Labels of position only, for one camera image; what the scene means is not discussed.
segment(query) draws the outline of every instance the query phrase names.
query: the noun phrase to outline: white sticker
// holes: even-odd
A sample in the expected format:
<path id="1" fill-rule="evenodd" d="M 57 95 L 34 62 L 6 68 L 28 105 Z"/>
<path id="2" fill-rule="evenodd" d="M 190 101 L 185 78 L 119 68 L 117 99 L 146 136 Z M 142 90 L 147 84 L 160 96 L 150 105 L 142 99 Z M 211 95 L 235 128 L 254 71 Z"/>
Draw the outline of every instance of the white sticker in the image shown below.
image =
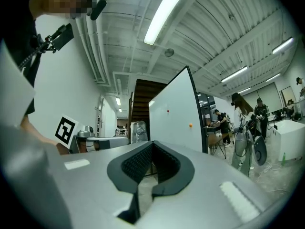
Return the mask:
<path id="1" fill-rule="evenodd" d="M 71 162 L 65 162 L 67 170 L 76 169 L 79 167 L 87 166 L 90 162 L 87 159 L 79 159 Z"/>

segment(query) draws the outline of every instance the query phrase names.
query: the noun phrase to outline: white box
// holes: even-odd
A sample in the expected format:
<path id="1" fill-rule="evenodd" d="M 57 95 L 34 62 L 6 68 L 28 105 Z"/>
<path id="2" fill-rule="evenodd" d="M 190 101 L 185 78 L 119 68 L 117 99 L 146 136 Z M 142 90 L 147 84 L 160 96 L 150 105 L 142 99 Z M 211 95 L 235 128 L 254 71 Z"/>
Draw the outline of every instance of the white box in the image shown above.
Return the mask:
<path id="1" fill-rule="evenodd" d="M 294 159 L 305 154 L 305 125 L 291 120 L 283 120 L 278 123 L 277 130 L 270 129 L 271 145 L 278 150 L 278 161 Z"/>

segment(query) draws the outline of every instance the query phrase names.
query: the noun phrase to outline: smoke detector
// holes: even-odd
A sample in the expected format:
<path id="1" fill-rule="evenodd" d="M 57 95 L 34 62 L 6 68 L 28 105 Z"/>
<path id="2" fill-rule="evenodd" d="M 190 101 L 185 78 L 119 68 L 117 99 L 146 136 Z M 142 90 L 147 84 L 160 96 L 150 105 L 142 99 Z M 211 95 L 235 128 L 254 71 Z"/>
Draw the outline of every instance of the smoke detector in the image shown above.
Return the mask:
<path id="1" fill-rule="evenodd" d="M 175 53 L 175 51 L 172 48 L 168 48 L 165 50 L 164 55 L 166 57 L 172 57 L 174 53 Z"/>

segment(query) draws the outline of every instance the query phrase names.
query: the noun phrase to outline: staircase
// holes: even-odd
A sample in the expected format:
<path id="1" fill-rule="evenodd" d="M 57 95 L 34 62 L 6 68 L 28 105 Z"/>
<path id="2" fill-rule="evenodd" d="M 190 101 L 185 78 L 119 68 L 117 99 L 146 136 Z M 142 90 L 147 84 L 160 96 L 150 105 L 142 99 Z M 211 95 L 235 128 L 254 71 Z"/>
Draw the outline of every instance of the staircase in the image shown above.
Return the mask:
<path id="1" fill-rule="evenodd" d="M 159 82 L 151 82 L 146 80 L 138 79 L 136 82 L 134 97 L 131 111 L 131 118 L 129 118 L 131 122 L 135 121 L 144 121 L 146 123 L 146 129 L 149 135 L 149 108 L 148 103 L 160 92 L 162 91 L 167 84 L 159 83 Z"/>

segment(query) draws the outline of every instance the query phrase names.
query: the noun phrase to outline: long hair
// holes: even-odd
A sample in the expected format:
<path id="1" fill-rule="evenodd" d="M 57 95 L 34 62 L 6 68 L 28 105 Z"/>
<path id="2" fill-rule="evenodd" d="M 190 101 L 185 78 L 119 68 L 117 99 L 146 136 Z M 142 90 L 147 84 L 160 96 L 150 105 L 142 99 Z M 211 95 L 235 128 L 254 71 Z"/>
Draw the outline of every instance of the long hair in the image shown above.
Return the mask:
<path id="1" fill-rule="evenodd" d="M 239 107 L 243 115 L 247 115 L 248 113 L 253 112 L 253 108 L 247 103 L 247 101 L 240 94 L 236 95 L 234 102 L 235 102 L 235 109 Z"/>

